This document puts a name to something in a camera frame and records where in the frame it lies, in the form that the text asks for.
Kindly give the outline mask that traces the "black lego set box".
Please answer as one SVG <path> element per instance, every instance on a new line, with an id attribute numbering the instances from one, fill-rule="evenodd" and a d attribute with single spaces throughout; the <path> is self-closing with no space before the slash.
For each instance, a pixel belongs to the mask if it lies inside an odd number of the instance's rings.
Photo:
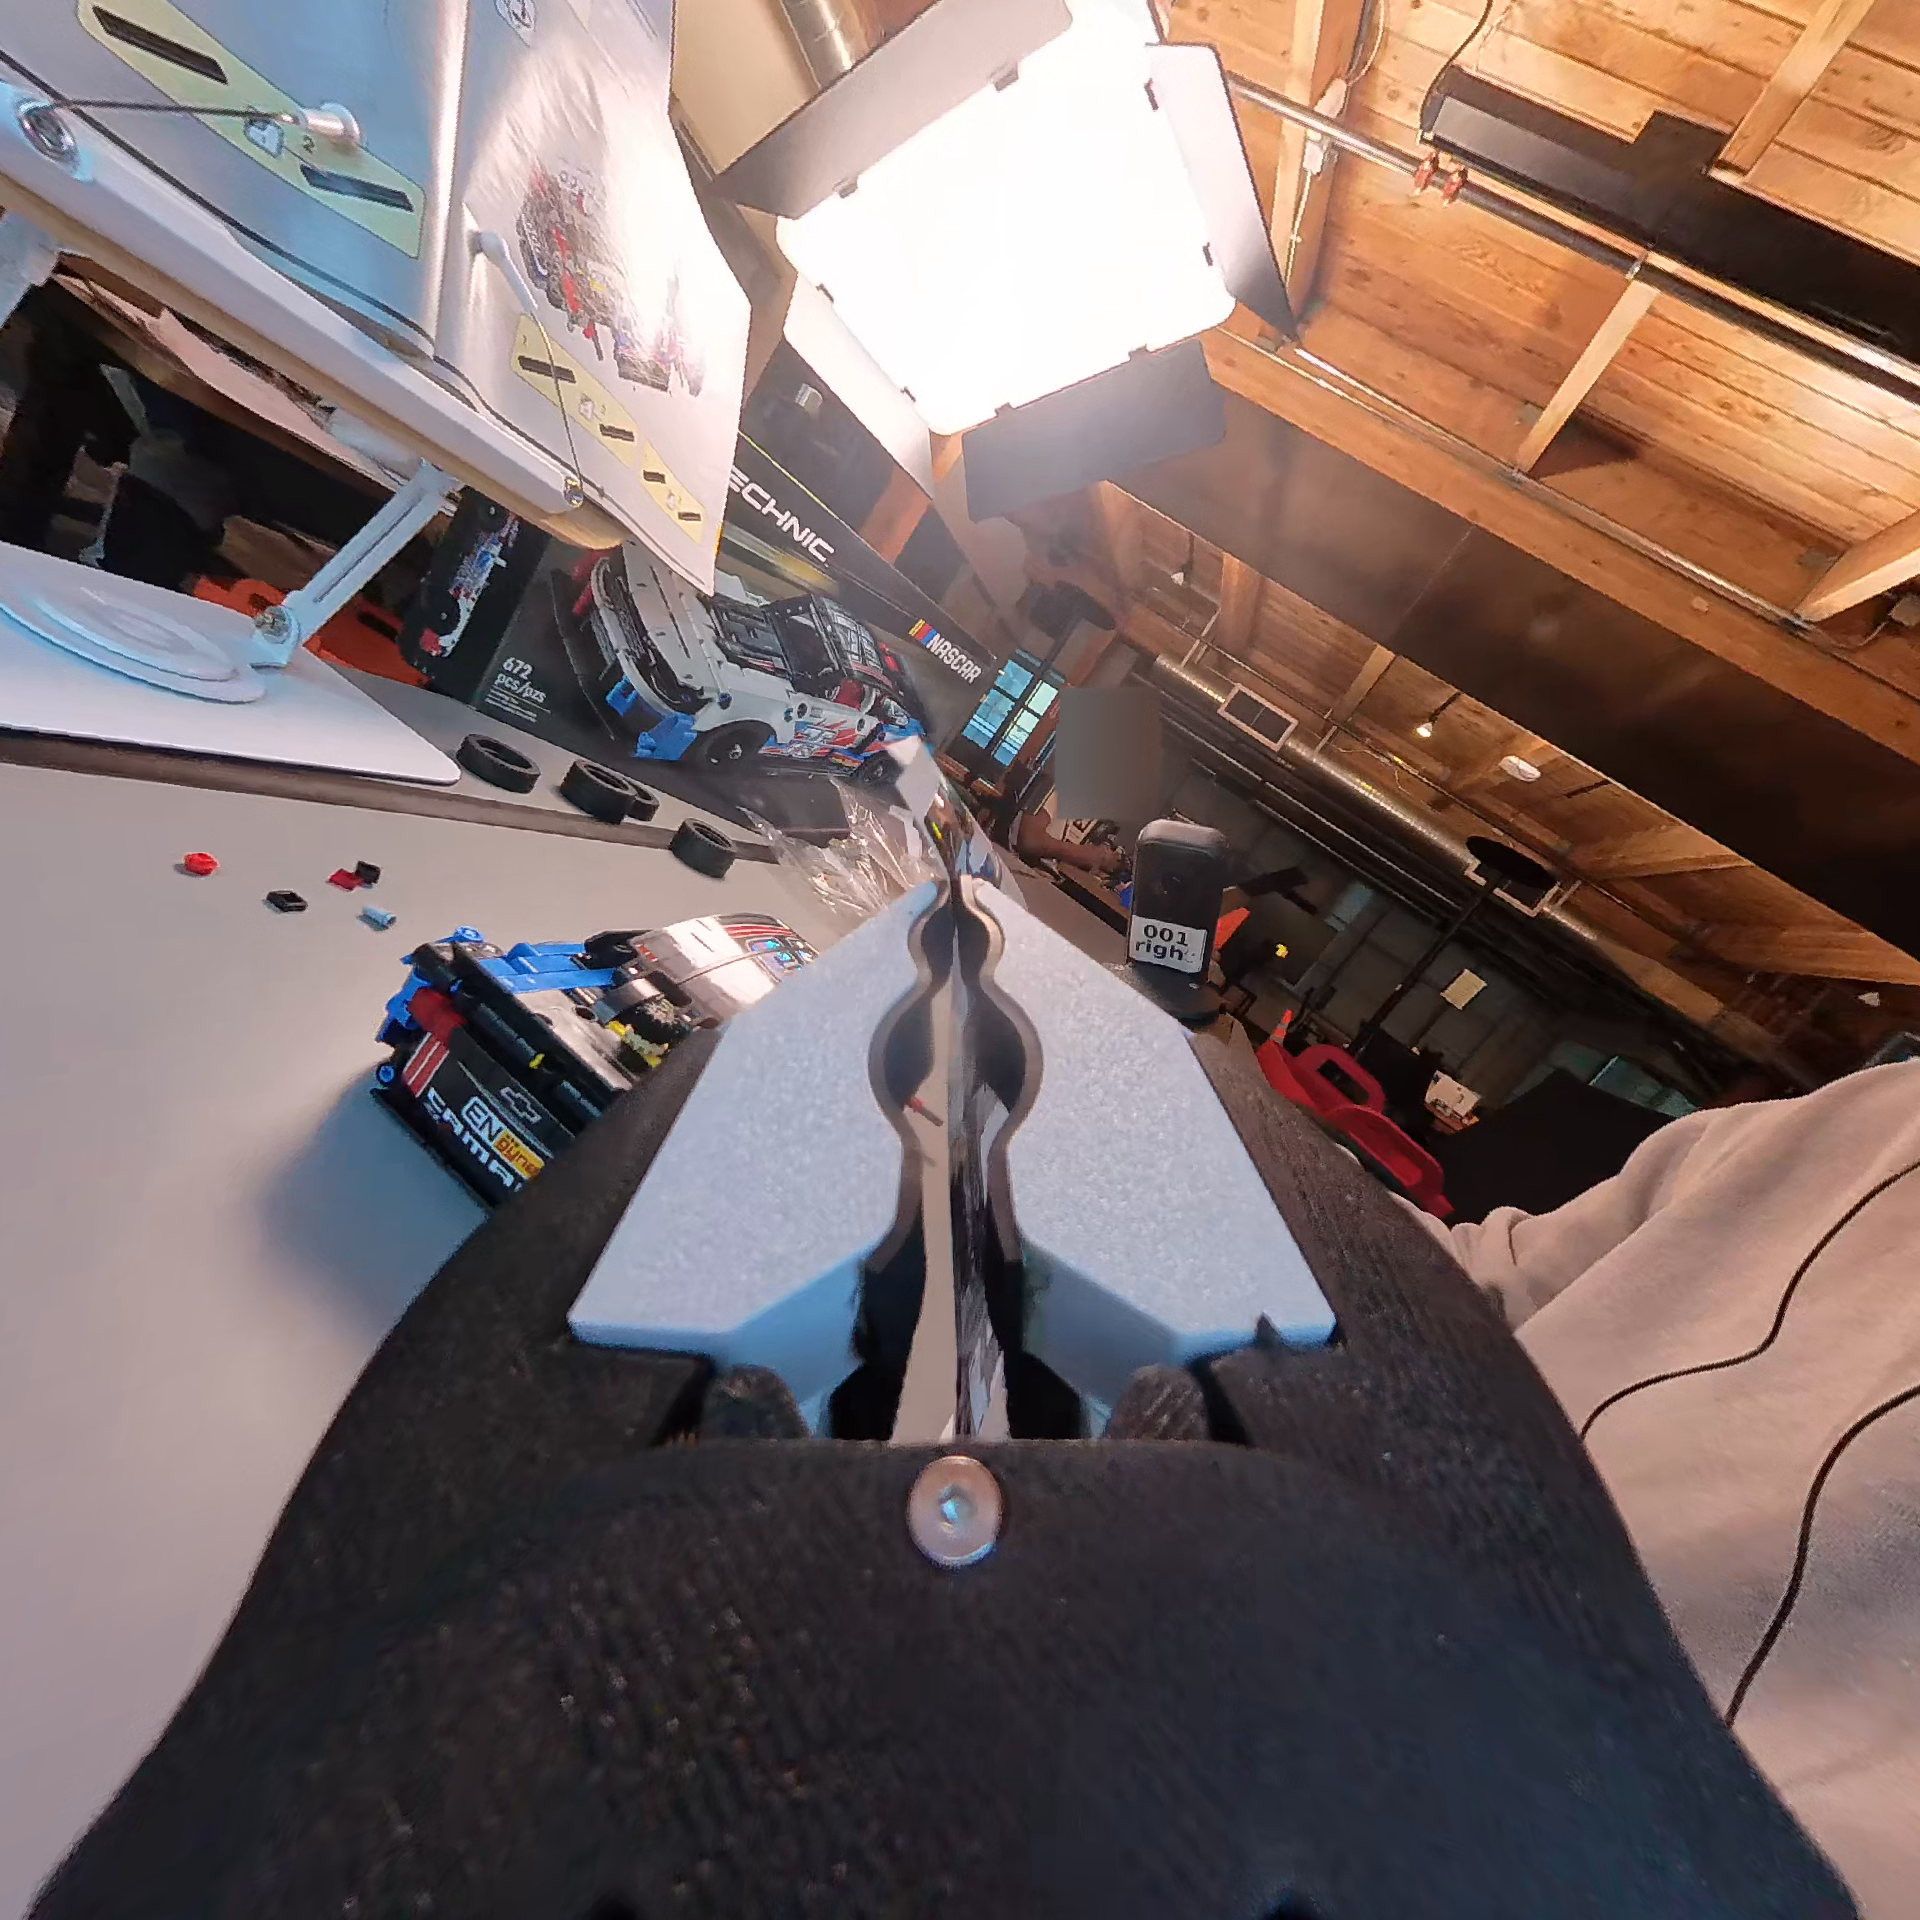
<path id="1" fill-rule="evenodd" d="M 515 523 L 473 612 L 420 633 L 431 691 L 620 771 L 854 777 L 950 743 L 1002 659 L 753 440 L 738 440 L 713 585 L 644 547 Z"/>

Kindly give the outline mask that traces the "beige sweatshirt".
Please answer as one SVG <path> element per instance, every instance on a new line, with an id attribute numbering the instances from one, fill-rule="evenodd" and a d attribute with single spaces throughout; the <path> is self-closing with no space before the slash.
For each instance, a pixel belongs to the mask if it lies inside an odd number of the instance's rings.
<path id="1" fill-rule="evenodd" d="M 1861 1915 L 1917 1913 L 1917 1065 L 1697 1111 L 1429 1226 L 1518 1332 L 1693 1670 Z"/>

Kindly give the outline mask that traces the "window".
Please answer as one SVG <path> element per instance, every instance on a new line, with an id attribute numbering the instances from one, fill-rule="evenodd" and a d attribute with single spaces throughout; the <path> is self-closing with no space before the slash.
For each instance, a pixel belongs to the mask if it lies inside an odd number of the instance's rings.
<path id="1" fill-rule="evenodd" d="M 1013 768 L 1060 694 L 1062 679 L 1051 666 L 1029 652 L 1009 655 L 956 739 L 956 758 L 975 775 Z"/>

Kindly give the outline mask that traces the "silver ventilation duct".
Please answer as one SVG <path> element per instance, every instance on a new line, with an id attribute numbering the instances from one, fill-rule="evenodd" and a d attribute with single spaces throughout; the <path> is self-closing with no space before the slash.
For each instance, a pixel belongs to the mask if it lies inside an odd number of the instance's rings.
<path id="1" fill-rule="evenodd" d="M 1347 809 L 1375 833 L 1423 848 L 1447 867 L 1465 872 L 1473 864 L 1468 838 L 1444 828 L 1365 768 L 1324 751 L 1311 728 L 1278 698 L 1213 679 L 1169 657 L 1148 659 L 1140 679 L 1159 694 L 1165 720 L 1185 743 L 1212 753 L 1253 780 Z"/>

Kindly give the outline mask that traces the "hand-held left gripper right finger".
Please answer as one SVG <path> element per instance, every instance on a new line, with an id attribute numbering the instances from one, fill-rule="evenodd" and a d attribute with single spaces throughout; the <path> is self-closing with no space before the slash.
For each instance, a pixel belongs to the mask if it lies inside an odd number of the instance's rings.
<path id="1" fill-rule="evenodd" d="M 1334 1311 L 1193 1034 L 1021 903 L 991 915 L 1025 1056 L 991 1153 L 1005 1433 L 1095 1436 L 1143 1369 L 1326 1348 Z"/>

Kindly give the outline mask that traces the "black ceiling heater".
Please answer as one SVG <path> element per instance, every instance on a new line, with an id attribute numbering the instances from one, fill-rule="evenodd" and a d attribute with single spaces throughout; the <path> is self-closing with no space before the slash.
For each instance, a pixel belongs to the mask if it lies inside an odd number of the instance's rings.
<path id="1" fill-rule="evenodd" d="M 1653 113 L 1620 138 L 1449 70 L 1423 99 L 1422 139 L 1859 348 L 1917 362 L 1916 265 L 1717 178 L 1713 129 Z"/>

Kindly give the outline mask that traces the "lego sticker sheet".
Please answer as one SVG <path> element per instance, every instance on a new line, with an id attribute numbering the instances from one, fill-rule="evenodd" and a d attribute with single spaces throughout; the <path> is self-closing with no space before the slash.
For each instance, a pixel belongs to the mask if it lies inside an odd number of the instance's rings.
<path id="1" fill-rule="evenodd" d="M 962 786 L 932 751 L 910 739 L 892 747 L 901 809 L 926 858 L 939 864 L 932 918 L 934 1012 L 945 1022 L 938 1065 L 945 1071 L 949 1153 L 949 1270 L 954 1327 L 954 1414 L 946 1439 L 972 1442 L 1005 1436 L 1003 1340 L 991 1311 L 1018 1290 L 1013 1232 L 994 1198 L 996 1135 L 1014 1115 L 1025 1056 L 1018 1022 L 994 999 L 1003 950 L 991 906 L 1018 906 L 1003 882 L 1014 867 Z"/>

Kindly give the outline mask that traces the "studio light panel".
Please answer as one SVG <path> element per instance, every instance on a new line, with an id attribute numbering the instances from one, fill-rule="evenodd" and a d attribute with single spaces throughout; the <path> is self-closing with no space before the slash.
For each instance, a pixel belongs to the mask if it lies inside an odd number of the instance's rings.
<path id="1" fill-rule="evenodd" d="M 1227 72 L 1149 6 L 930 6 L 718 192 L 961 441 L 974 522 L 1220 443 L 1235 311 L 1298 339 Z"/>

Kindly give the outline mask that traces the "clear plastic bags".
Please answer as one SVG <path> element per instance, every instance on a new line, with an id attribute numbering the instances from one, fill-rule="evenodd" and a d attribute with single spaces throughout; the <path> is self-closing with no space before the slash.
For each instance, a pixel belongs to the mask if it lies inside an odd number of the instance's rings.
<path id="1" fill-rule="evenodd" d="M 740 788 L 750 826 L 839 929 L 870 921 L 906 897 L 949 897 L 950 854 L 964 841 L 954 788 L 929 759 L 894 772 L 885 783 L 756 775 Z"/>

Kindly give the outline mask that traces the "red white blue lego car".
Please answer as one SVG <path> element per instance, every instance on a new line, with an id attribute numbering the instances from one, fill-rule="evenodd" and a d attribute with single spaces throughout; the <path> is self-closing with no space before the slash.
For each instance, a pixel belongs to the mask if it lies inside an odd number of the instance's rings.
<path id="1" fill-rule="evenodd" d="M 725 915 L 510 950 L 457 929 L 407 961 L 373 1096 L 492 1209 L 815 950 L 779 919 Z"/>

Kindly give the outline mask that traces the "red plastic object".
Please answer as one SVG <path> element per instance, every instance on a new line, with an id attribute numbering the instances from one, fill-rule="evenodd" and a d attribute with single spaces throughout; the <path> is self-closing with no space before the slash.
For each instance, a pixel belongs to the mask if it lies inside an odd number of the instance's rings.
<path id="1" fill-rule="evenodd" d="M 1321 1114 L 1321 1122 L 1396 1195 L 1437 1222 L 1451 1222 L 1453 1209 L 1444 1170 L 1433 1153 L 1410 1139 L 1391 1119 L 1354 1102 L 1340 1102 Z"/>
<path id="2" fill-rule="evenodd" d="M 1317 1043 L 1290 1051 L 1274 1036 L 1254 1051 L 1254 1065 L 1287 1102 L 1319 1119 L 1347 1111 L 1386 1115 L 1386 1090 L 1343 1048 Z"/>

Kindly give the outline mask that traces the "black light stand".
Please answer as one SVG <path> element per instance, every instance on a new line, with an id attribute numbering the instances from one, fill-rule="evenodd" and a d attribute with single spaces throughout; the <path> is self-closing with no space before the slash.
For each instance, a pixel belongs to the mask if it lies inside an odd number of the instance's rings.
<path id="1" fill-rule="evenodd" d="M 1529 915 L 1537 912 L 1557 886 L 1557 875 L 1537 858 L 1497 841 L 1491 835 L 1473 835 L 1465 841 L 1470 858 L 1470 897 L 1451 919 L 1429 939 L 1417 958 L 1404 970 L 1391 990 L 1357 1025 L 1350 1055 L 1365 1058 L 1366 1049 L 1383 1036 L 1387 1020 L 1404 999 L 1423 980 L 1426 972 L 1443 958 L 1461 934 L 1484 919 L 1491 906 L 1507 903 Z"/>

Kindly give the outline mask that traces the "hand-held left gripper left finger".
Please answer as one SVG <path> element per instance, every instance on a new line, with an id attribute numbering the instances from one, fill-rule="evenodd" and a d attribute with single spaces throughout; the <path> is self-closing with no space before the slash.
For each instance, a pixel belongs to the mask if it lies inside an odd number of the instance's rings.
<path id="1" fill-rule="evenodd" d="M 949 908 L 926 880 L 722 1030 L 567 1312 L 573 1338 L 759 1367 L 821 1436 L 895 1433 Z"/>

